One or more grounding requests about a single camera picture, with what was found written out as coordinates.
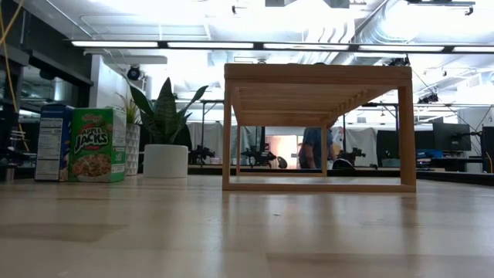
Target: white planter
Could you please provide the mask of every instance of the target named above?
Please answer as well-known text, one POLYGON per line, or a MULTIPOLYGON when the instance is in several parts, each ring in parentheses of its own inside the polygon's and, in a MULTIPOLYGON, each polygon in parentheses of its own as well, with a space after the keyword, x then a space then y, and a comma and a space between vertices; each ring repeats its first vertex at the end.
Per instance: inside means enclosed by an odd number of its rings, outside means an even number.
POLYGON ((139 168, 139 136, 140 127, 137 124, 127 124, 125 137, 125 175, 137 174, 139 168))
POLYGON ((166 144, 148 144, 144 148, 144 177, 186 178, 188 148, 166 144))

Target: cereal box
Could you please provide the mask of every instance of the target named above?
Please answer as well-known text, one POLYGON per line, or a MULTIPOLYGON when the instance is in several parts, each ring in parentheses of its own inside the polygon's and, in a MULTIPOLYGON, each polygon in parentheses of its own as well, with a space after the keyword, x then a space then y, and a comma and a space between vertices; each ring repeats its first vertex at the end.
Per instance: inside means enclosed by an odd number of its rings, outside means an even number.
POLYGON ((41 108, 36 181, 68 181, 70 123, 73 108, 49 104, 41 108))
POLYGON ((125 114, 112 108, 77 108, 72 120, 70 181, 125 178, 125 114))

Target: yellow cable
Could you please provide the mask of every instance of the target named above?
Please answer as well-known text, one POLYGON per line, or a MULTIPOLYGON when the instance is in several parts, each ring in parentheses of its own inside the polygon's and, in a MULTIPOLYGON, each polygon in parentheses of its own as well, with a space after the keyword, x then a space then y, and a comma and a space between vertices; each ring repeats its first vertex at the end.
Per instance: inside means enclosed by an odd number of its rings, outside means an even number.
MULTIPOLYGON (((12 82, 12 75, 10 73, 10 65, 8 64, 7 43, 6 42, 3 43, 3 42, 5 41, 5 38, 7 37, 8 32, 10 31, 10 28, 9 27, 12 27, 12 23, 15 21, 15 19, 19 15, 19 12, 21 10, 22 3, 23 2, 24 2, 24 0, 21 0, 20 1, 19 6, 17 8, 17 11, 15 11, 14 17, 12 17, 12 20, 9 23, 9 26, 7 27, 7 30, 5 30, 4 25, 3 25, 2 7, 0 7, 0 27, 2 27, 2 34, 3 34, 3 37, 0 40, 0 44, 3 44, 3 49, 4 49, 4 53, 5 53, 5 65, 6 65, 6 68, 7 68, 8 84, 10 86, 10 94, 12 95, 12 103, 14 105, 14 111, 16 113, 19 112, 19 109, 17 108, 17 101, 15 100, 15 93, 14 93, 14 86, 13 86, 13 82, 12 82)), ((20 123, 19 123, 19 131, 21 131, 22 143, 24 143, 25 150, 27 152, 29 152, 29 146, 25 142, 24 130, 22 129, 22 125, 20 123)))
POLYGON ((492 159, 491 159, 491 156, 489 155, 489 153, 486 151, 486 154, 487 154, 487 158, 489 158, 489 163, 491 164, 491 174, 492 174, 492 159))

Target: potted plant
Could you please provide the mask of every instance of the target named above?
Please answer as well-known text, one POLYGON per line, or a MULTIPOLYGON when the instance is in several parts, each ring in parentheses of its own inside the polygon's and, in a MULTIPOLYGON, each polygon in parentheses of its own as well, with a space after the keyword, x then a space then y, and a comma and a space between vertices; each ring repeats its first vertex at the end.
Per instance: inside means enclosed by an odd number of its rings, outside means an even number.
POLYGON ((125 136, 125 175, 137 174, 139 168, 139 108, 132 98, 115 93, 122 99, 122 106, 119 106, 126 114, 127 132, 125 136))
POLYGON ((188 151, 192 146, 191 133, 186 124, 191 113, 187 114, 187 109, 204 95, 207 88, 199 88, 192 100, 177 111, 170 78, 164 82, 160 95, 153 103, 130 84, 130 92, 140 110, 140 119, 153 139, 153 144, 147 144, 144 148, 144 177, 187 177, 188 151))

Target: person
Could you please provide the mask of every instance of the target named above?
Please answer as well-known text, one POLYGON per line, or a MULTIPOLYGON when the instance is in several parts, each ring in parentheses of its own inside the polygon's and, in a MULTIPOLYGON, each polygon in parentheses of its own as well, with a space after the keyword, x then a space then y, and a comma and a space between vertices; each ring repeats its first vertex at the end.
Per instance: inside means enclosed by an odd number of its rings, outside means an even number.
MULTIPOLYGON (((303 131, 302 147, 299 152, 299 163, 302 169, 321 169, 321 129, 307 127, 303 131)), ((337 159, 333 149, 333 136, 327 132, 327 150, 332 161, 337 159)))

